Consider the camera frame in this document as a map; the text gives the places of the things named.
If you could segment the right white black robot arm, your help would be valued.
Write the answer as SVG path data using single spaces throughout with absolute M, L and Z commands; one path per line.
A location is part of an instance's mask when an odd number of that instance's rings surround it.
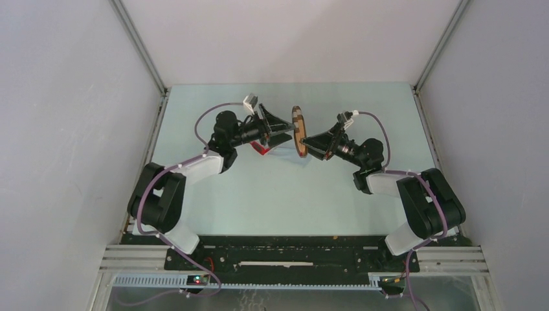
M 349 139 L 343 124 L 337 123 L 326 132 L 297 139 L 297 143 L 317 159 L 339 157 L 358 166 L 353 182 L 360 192 L 400 199 L 406 221 L 381 242 L 376 261 L 383 270 L 396 269 L 403 261 L 402 254 L 446 236 L 465 222 L 465 209 L 439 169 L 420 173 L 384 170 L 385 148 L 377 139 L 357 144 Z

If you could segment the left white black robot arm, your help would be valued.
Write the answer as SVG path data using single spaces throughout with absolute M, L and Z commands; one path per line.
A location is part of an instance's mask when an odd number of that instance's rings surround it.
M 197 248 L 198 235 L 181 218 L 186 187 L 227 171 L 243 144 L 258 141 L 261 146 L 276 147 L 293 138 L 294 122 L 273 115 L 263 104 L 243 107 L 247 116 L 242 121 L 231 110 L 216 115 L 212 135 L 199 155 L 170 167 L 145 165 L 128 202 L 128 214 L 138 232 L 157 236 L 179 250 L 179 260 L 189 270 L 202 267 L 205 253 Z

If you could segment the brown plaid glasses case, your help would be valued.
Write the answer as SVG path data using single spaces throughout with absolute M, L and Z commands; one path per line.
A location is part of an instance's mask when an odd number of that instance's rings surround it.
M 305 158 L 308 154 L 308 148 L 302 143 L 302 140 L 306 138 L 306 127 L 302 110 L 299 106 L 293 106 L 292 108 L 292 122 L 294 124 L 294 142 L 297 150 L 297 154 L 301 158 Z

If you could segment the red sunglasses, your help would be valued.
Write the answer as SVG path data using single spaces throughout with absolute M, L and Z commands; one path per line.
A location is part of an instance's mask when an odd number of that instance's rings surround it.
M 262 145 L 258 141 L 253 141 L 249 143 L 252 148 L 261 156 L 266 156 L 267 154 L 271 153 L 275 148 L 270 147 L 268 145 Z

